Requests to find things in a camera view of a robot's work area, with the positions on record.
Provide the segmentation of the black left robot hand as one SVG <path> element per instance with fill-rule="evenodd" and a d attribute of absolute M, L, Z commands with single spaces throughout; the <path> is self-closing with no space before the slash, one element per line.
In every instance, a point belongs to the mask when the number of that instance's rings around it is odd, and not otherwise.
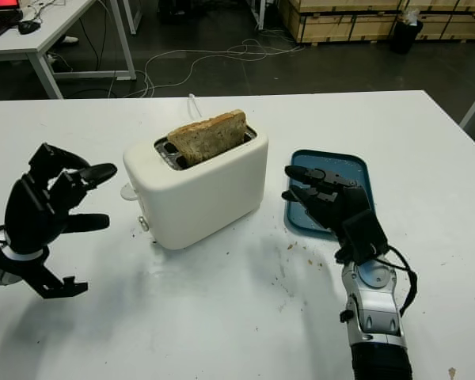
<path fill-rule="evenodd" d="M 40 251 L 60 234 L 109 227 L 106 214 L 71 214 L 89 191 L 117 173 L 112 163 L 89 164 L 84 158 L 43 143 L 32 156 L 29 171 L 13 185 L 4 227 L 9 246 L 18 254 Z"/>

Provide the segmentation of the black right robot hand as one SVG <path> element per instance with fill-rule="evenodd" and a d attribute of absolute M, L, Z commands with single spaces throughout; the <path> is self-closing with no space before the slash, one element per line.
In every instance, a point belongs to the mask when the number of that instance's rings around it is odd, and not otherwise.
<path fill-rule="evenodd" d="M 327 169 L 288 165 L 284 171 L 302 186 L 291 184 L 282 193 L 282 198 L 300 204 L 314 223 L 331 231 L 340 243 L 340 250 L 335 254 L 336 262 L 348 264 L 352 254 L 343 222 L 371 208 L 366 191 L 354 180 Z"/>

